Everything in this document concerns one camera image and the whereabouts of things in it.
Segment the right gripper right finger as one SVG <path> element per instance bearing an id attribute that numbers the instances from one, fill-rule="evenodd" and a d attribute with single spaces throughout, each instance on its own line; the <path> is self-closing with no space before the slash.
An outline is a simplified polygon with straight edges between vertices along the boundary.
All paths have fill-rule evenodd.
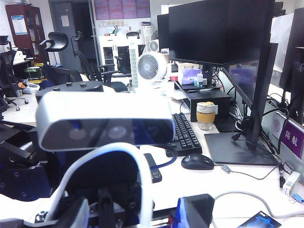
<path id="1" fill-rule="evenodd" d="M 215 200 L 209 194 L 182 197 L 177 205 L 178 228 L 208 228 Z"/>

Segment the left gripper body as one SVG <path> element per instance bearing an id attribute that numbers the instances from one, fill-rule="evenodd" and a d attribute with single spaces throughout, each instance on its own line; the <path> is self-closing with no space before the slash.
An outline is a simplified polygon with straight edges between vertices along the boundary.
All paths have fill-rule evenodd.
<path id="1" fill-rule="evenodd" d="M 134 158 L 109 152 L 82 166 L 68 182 L 68 194 L 85 197 L 92 206 L 90 226 L 131 226 L 139 223 L 140 184 Z"/>

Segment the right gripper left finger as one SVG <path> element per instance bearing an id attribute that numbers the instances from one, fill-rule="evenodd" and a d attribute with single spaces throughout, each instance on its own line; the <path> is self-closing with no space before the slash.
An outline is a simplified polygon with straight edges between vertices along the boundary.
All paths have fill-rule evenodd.
<path id="1" fill-rule="evenodd" d="M 52 228 L 86 228 L 89 219 L 88 200 L 79 198 L 57 221 Z"/>

